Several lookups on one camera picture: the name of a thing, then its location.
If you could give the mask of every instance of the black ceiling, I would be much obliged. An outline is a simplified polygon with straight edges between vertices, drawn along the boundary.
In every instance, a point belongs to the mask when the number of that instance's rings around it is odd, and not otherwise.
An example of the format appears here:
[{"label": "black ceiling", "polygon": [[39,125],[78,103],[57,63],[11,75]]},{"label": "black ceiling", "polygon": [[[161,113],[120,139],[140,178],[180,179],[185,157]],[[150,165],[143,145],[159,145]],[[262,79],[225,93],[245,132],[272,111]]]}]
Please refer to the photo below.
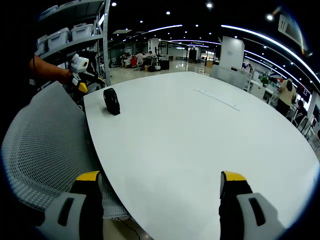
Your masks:
[{"label": "black ceiling", "polygon": [[[304,1],[303,7],[294,2],[291,2],[291,4],[288,5],[283,1],[252,2],[239,0],[197,0],[186,2],[162,0],[151,2],[149,0],[114,0],[111,2],[117,3],[116,6],[110,6],[109,9],[108,39],[113,38],[113,42],[110,43],[111,45],[122,42],[124,39],[127,39],[127,41],[138,40],[139,42],[143,42],[145,41],[144,37],[148,39],[154,37],[154,35],[163,40],[183,40],[185,37],[186,40],[202,40],[209,42],[218,42],[218,38],[220,37],[222,39],[223,36],[237,36],[238,39],[243,40],[246,50],[260,56],[264,53],[263,57],[266,59],[273,61],[281,67],[285,65],[284,69],[297,79],[301,78],[301,83],[310,91],[315,90],[313,84],[310,83],[310,80],[298,69],[298,67],[301,68],[308,77],[317,84],[318,89],[320,89],[320,84],[316,78],[293,56],[280,47],[250,33],[221,27],[221,25],[231,25],[266,35],[295,52],[313,69],[314,72],[319,73],[318,40],[315,31],[315,24],[316,22],[319,23],[319,21],[316,19],[316,9],[310,5],[312,4],[311,2],[308,3],[308,1]],[[206,6],[209,2],[213,4],[213,8],[211,9]],[[277,7],[281,7],[281,11],[275,15],[273,21],[267,21],[266,15],[272,13]],[[280,14],[286,16],[290,15],[299,23],[300,29],[309,47],[309,51],[304,52],[305,55],[302,54],[301,47],[298,44],[278,31]],[[131,39],[128,39],[127,37],[135,36],[137,35],[136,32],[139,31],[147,32],[156,28],[180,24],[182,25],[181,27],[139,34],[137,37]],[[119,34],[119,36],[113,34],[116,30],[124,30],[126,28],[132,31],[126,34]],[[275,49],[293,61],[298,67],[291,65],[290,61],[278,53],[270,49],[264,49],[262,45],[248,41],[244,38]],[[206,43],[205,45],[209,46],[210,49],[216,48],[216,45],[210,43]],[[259,57],[254,55],[251,55],[250,57],[260,60]]]}]

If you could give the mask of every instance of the gray mesh chair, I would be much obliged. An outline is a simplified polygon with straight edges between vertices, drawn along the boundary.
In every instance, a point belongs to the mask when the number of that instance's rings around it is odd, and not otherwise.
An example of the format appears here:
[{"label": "gray mesh chair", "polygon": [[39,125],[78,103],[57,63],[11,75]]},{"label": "gray mesh chair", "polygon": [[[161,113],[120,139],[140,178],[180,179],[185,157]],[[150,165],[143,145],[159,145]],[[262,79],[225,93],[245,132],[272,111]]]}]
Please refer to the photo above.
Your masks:
[{"label": "gray mesh chair", "polygon": [[[17,199],[44,212],[76,178],[100,170],[86,116],[60,83],[35,95],[12,121],[1,147],[4,171]],[[104,218],[128,216],[102,180]]]}]

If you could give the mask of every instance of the white storage box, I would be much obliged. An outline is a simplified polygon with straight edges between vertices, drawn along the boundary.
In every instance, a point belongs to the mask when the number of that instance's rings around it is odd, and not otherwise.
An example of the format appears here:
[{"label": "white storage box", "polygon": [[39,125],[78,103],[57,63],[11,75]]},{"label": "white storage box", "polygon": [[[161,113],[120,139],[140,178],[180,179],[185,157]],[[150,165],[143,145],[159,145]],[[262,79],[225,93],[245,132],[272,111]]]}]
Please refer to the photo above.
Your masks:
[{"label": "white storage box", "polygon": [[70,38],[70,31],[69,31],[69,28],[67,27],[51,34],[50,36],[48,36],[49,50],[53,50],[61,45],[66,44],[69,38]]},{"label": "white storage box", "polygon": [[43,35],[36,41],[36,48],[37,51],[35,51],[35,55],[40,56],[46,52],[48,52],[48,36]]},{"label": "white storage box", "polygon": [[43,11],[43,12],[40,14],[39,20],[45,18],[46,15],[54,12],[54,11],[57,10],[57,9],[58,9],[58,5],[54,5],[54,6],[50,7],[50,8],[48,8],[47,10]]},{"label": "white storage box", "polygon": [[74,28],[71,29],[72,41],[90,37],[93,29],[93,24],[79,24],[74,26]]},{"label": "white storage box", "polygon": [[76,2],[79,2],[79,0],[69,1],[69,2],[67,2],[65,4],[60,5],[59,8],[63,8],[64,6],[67,6],[69,4],[73,4],[73,3],[76,3]]}]

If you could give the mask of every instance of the red chair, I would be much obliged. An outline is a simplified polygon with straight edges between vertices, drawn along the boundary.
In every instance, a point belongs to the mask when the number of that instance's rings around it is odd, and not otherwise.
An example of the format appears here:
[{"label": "red chair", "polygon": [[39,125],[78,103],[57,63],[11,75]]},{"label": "red chair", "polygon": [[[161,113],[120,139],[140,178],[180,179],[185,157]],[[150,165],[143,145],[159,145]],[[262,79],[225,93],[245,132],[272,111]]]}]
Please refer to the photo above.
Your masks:
[{"label": "red chair", "polygon": [[135,55],[132,55],[132,58],[130,59],[132,67],[137,65],[137,58]]}]

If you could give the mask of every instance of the reflective floor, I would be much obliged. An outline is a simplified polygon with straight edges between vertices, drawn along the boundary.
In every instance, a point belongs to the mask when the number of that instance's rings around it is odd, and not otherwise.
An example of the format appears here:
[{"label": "reflective floor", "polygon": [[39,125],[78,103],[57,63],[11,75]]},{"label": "reflective floor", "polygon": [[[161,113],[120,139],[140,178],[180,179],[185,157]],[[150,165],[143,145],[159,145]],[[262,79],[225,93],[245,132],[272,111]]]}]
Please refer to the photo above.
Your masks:
[{"label": "reflective floor", "polygon": [[209,75],[211,67],[205,66],[204,63],[188,63],[186,61],[170,61],[169,70],[148,72],[144,70],[135,70],[134,68],[113,67],[110,69],[111,84],[118,84],[132,79],[138,79],[159,74],[168,74],[176,72],[195,72]]},{"label": "reflective floor", "polygon": [[[141,240],[152,240],[152,238],[131,219],[124,220],[130,228],[139,234]],[[130,229],[120,220],[103,220],[103,239],[104,240],[137,240],[135,231]]]}]

